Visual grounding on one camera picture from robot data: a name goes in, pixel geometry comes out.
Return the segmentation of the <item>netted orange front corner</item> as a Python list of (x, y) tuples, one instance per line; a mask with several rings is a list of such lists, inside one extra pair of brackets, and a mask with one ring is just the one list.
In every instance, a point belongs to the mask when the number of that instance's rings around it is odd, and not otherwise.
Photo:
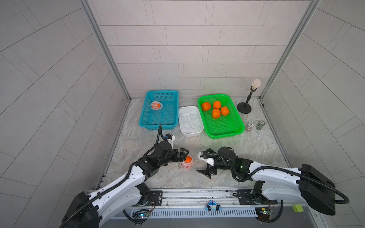
[(226, 106), (221, 107), (220, 111), (221, 111), (221, 115), (223, 115), (223, 116), (227, 116), (230, 113), (230, 110)]

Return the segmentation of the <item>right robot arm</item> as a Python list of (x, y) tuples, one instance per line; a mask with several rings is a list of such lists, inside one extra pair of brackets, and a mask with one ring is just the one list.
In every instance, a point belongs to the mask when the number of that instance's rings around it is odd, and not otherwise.
[(199, 172), (208, 178), (218, 170), (229, 170), (237, 182), (254, 181), (252, 199), (259, 204), (269, 201), (304, 203), (312, 209), (334, 216), (337, 204), (348, 204), (349, 198), (336, 189), (335, 183), (308, 164), (300, 168), (280, 168), (238, 157), (231, 147), (218, 152), (207, 149), (199, 153), (207, 163)]

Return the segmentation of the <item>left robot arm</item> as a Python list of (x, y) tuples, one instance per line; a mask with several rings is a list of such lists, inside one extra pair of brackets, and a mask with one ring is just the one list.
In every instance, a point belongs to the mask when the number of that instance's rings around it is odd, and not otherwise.
[(184, 148), (172, 148), (173, 136), (158, 129), (157, 141), (141, 158), (130, 164), (126, 174), (92, 193), (79, 193), (61, 221), (62, 228), (99, 228), (116, 214), (148, 201), (150, 189), (144, 183), (159, 168), (171, 162), (184, 162)]

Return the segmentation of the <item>white plastic tub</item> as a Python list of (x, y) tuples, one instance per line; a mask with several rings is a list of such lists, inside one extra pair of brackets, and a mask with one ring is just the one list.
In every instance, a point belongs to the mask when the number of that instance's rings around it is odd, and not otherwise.
[(181, 107), (178, 119), (180, 130), (185, 137), (199, 136), (204, 130), (200, 111), (196, 106)]

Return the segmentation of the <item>toy car sticker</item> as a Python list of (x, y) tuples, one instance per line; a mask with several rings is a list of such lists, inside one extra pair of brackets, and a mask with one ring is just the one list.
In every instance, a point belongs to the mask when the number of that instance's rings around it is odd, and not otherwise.
[(215, 200), (210, 200), (205, 206), (205, 209), (207, 211), (219, 211), (221, 210), (221, 206)]

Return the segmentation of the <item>green plastic basket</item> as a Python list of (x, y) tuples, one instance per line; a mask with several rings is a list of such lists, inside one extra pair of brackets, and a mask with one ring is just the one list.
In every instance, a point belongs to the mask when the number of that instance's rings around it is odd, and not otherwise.
[[(227, 116), (221, 116), (214, 119), (212, 117), (213, 107), (204, 111), (202, 105), (208, 102), (213, 105), (215, 101), (219, 101), (222, 106), (226, 106), (230, 113)], [(244, 123), (232, 101), (232, 99), (225, 94), (215, 94), (200, 97), (198, 99), (198, 107), (202, 117), (204, 129), (208, 136), (212, 139), (219, 139), (224, 137), (232, 137), (240, 135), (244, 132)]]

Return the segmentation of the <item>teal plastic basket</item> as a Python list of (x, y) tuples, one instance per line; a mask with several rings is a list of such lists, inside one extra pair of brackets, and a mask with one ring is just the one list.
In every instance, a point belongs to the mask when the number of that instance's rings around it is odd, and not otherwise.
[[(153, 110), (151, 104), (160, 102), (162, 108)], [(179, 92), (176, 90), (154, 90), (145, 95), (139, 126), (147, 130), (173, 130), (178, 124)]]

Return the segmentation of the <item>black stand with bulb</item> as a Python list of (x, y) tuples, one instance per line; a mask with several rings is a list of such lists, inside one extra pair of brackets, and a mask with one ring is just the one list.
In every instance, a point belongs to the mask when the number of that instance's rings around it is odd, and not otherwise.
[(250, 88), (250, 93), (247, 96), (245, 102), (241, 102), (237, 105), (237, 110), (242, 114), (249, 114), (252, 110), (252, 107), (249, 105), (249, 101), (252, 98), (252, 94), (257, 90), (257, 88), (261, 85), (261, 81), (259, 79), (255, 79), (252, 82), (252, 86)]

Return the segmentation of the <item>left circuit board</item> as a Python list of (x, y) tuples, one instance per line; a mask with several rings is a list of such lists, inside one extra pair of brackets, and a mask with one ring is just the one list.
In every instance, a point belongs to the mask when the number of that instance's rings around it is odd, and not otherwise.
[(134, 212), (133, 219), (147, 219), (151, 215), (151, 210), (139, 210)]

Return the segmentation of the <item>circuit board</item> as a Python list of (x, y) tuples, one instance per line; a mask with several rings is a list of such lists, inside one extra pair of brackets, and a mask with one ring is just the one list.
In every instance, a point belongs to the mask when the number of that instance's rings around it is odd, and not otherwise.
[(133, 219), (147, 219), (151, 215), (151, 210), (139, 210), (134, 212)]
[(270, 220), (271, 215), (275, 212), (275, 210), (270, 209), (269, 207), (263, 208), (263, 207), (256, 207), (255, 208), (257, 218), (264, 221)]

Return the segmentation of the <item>right circuit board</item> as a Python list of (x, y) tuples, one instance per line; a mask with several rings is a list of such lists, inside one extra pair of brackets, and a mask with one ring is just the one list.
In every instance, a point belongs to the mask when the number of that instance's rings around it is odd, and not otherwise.
[(269, 207), (263, 208), (263, 207), (256, 207), (255, 208), (257, 218), (264, 221), (270, 220), (271, 215), (275, 212), (275, 210), (270, 209)]

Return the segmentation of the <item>green sticky note block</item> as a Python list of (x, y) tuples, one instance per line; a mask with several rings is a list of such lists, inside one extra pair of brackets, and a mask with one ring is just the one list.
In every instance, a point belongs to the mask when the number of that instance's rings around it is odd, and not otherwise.
[(304, 212), (304, 209), (301, 204), (292, 205), (292, 208), (295, 213)]

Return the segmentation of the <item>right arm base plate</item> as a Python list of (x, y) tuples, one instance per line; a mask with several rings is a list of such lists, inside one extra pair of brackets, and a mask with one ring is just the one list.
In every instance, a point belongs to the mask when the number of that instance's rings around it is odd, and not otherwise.
[(270, 201), (265, 198), (261, 193), (253, 190), (237, 190), (232, 195), (239, 200), (240, 205), (277, 205), (278, 201)]

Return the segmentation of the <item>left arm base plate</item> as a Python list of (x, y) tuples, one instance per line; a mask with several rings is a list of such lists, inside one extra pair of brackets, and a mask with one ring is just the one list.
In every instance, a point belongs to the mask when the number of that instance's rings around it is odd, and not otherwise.
[(139, 207), (161, 206), (163, 191), (150, 191), (142, 194), (141, 199), (137, 203)]

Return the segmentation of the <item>aluminium front rail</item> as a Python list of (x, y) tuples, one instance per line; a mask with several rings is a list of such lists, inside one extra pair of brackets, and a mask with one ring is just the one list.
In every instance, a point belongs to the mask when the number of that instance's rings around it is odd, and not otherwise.
[(192, 207), (207, 205), (215, 200), (220, 205), (239, 204), (239, 200), (232, 195), (237, 190), (253, 190), (261, 193), (270, 201), (282, 200), (292, 204), (309, 205), (299, 190), (273, 185), (269, 182), (256, 182), (253, 187), (238, 188), (182, 188), (182, 189), (150, 189), (145, 183), (136, 186), (105, 186), (99, 190), (86, 194), (86, 199), (99, 209), (111, 208), (112, 211), (122, 211), (136, 206), (145, 192), (163, 191), (162, 205), (157, 207)]

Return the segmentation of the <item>aluminium corner post left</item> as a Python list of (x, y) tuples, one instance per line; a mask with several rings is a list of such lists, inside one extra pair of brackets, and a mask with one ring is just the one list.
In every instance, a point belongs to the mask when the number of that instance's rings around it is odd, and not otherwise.
[(83, 9), (83, 12), (84, 12), (84, 14), (86, 16), (86, 19), (88, 20), (88, 22), (89, 22), (89, 24), (91, 26), (91, 29), (93, 30), (93, 32), (95, 34), (96, 40), (97, 40), (98, 44), (100, 45), (100, 47), (101, 47), (101, 49), (102, 49), (102, 51), (103, 51), (103, 53), (105, 55), (105, 58), (106, 58), (109, 66), (111, 68), (111, 70), (113, 71), (114, 75), (116, 76), (116, 78), (117, 78), (120, 86), (122, 87), (122, 90), (123, 90), (124, 94), (126, 95), (128, 101), (130, 102), (131, 101), (131, 97), (130, 97), (130, 95), (128, 93), (128, 90), (127, 90), (127, 88), (125, 86), (125, 83), (122, 80), (122, 77), (121, 77), (120, 72), (119, 72), (119, 70), (118, 70), (118, 68), (116, 66), (116, 63), (113, 60), (113, 57), (111, 55), (111, 52), (110, 52), (110, 50), (109, 50), (109, 48), (108, 48), (108, 46), (107, 46), (107, 44), (105, 42), (105, 39), (104, 39), (104, 37), (102, 35), (102, 32), (101, 32), (101, 30), (100, 30), (100, 28), (98, 26), (98, 23), (96, 21), (96, 18), (95, 18), (95, 16), (92, 13), (92, 10), (91, 10), (91, 7), (90, 7), (88, 1), (81, 0), (80, 1), (80, 6)]

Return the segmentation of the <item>aluminium corner post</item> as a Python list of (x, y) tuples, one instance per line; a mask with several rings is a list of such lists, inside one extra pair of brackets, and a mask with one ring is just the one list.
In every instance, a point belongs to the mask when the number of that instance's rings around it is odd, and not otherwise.
[(122, 80), (122, 77), (121, 77), (120, 72), (119, 72), (119, 70), (118, 70), (118, 68), (116, 66), (116, 63), (113, 60), (113, 57), (111, 55), (111, 52), (110, 52), (110, 50), (109, 50), (109, 48), (108, 48), (108, 46), (107, 46), (107, 44), (105, 42), (105, 39), (104, 39), (104, 37), (102, 35), (102, 32), (101, 32), (101, 30), (100, 30), (100, 28), (98, 26), (98, 23), (96, 21), (96, 18), (95, 18), (95, 16), (92, 13), (92, 10), (91, 10), (91, 7), (90, 7), (88, 1), (81, 0), (80, 1), (80, 6), (83, 9), (83, 12), (84, 12), (84, 14), (86, 16), (86, 19), (88, 20), (88, 22), (89, 22), (89, 24), (91, 26), (91, 29), (93, 30), (93, 32), (95, 34), (96, 40), (97, 40), (98, 44), (100, 45), (100, 47), (101, 47), (101, 49), (102, 49), (102, 51), (103, 51), (103, 53), (105, 55), (105, 58), (106, 58), (109, 66), (111, 68), (111, 70), (113, 71), (114, 75), (116, 76), (116, 78), (117, 78), (120, 86), (122, 87), (122, 90), (123, 90), (124, 94), (126, 95), (128, 101), (130, 102), (131, 101), (131, 97), (130, 97), (130, 95), (128, 93), (128, 90), (127, 90), (127, 88), (125, 86), (125, 83)]
[(292, 53), (296, 43), (298, 42), (301, 34), (305, 30), (307, 24), (309, 23), (310, 19), (312, 18), (315, 10), (317, 9), (318, 5), (320, 4), (321, 0), (311, 0), (307, 9), (305, 10), (303, 17), (301, 18), (298, 26), (296, 27), (288, 45), (286, 46), (280, 60), (278, 61), (274, 71), (272, 72), (272, 75), (270, 76), (265, 88), (263, 89), (263, 92), (261, 93), (261, 96), (259, 99), (261, 101), (264, 100), (265, 96), (269, 92), (269, 89), (273, 85), (276, 77), (280, 73), (282, 67), (284, 66), (285, 62), (287, 61), (289, 55)]

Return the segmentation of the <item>aluminium corner post right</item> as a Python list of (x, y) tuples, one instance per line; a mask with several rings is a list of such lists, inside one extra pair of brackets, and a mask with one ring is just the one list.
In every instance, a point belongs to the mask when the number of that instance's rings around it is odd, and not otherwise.
[(321, 0), (311, 0), (307, 9), (305, 10), (303, 17), (301, 18), (298, 26), (296, 27), (288, 45), (286, 46), (280, 60), (278, 61), (274, 71), (272, 72), (272, 75), (270, 76), (265, 88), (263, 89), (263, 92), (261, 93), (261, 96), (259, 99), (261, 101), (264, 100), (265, 96), (269, 92), (269, 89), (273, 85), (276, 77), (280, 73), (282, 67), (284, 66), (285, 62), (287, 61), (289, 55), (292, 53), (296, 43), (298, 42), (301, 34), (305, 30), (307, 24), (309, 23), (310, 19), (312, 18), (315, 10), (317, 9), (318, 5), (320, 4)]

